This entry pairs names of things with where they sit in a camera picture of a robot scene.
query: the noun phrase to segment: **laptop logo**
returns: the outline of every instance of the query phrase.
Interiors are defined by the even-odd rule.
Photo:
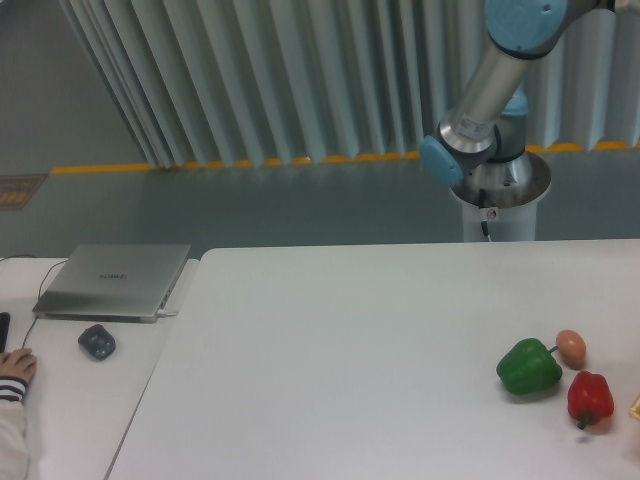
[[[108,280],[125,280],[127,278],[126,273],[101,273],[100,278]]]

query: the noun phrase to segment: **blue joint cap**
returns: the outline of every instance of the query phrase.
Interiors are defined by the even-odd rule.
[[[522,90],[516,90],[507,106],[504,107],[502,115],[507,117],[522,117],[529,113],[529,103],[527,96]]]
[[[458,162],[433,137],[424,137],[420,144],[422,164],[442,183],[453,185],[464,178]]]
[[[487,0],[487,30],[505,50],[534,50],[557,33],[567,4],[568,0]]]

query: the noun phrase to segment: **green bell pepper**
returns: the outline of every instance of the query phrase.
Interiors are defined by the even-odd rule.
[[[508,392],[525,395],[546,390],[560,381],[562,368],[537,338],[516,343],[496,368]]]

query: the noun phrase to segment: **pepper stem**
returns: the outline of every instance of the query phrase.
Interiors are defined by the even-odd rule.
[[[587,425],[591,423],[591,420],[593,420],[593,415],[590,413],[587,413],[584,417],[582,417],[582,420],[580,420],[580,423],[578,424],[578,428],[580,430],[584,430],[585,428],[587,428]]]

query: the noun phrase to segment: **silver laptop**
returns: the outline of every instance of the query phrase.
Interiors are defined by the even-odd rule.
[[[80,245],[42,294],[42,318],[155,322],[189,245]]]

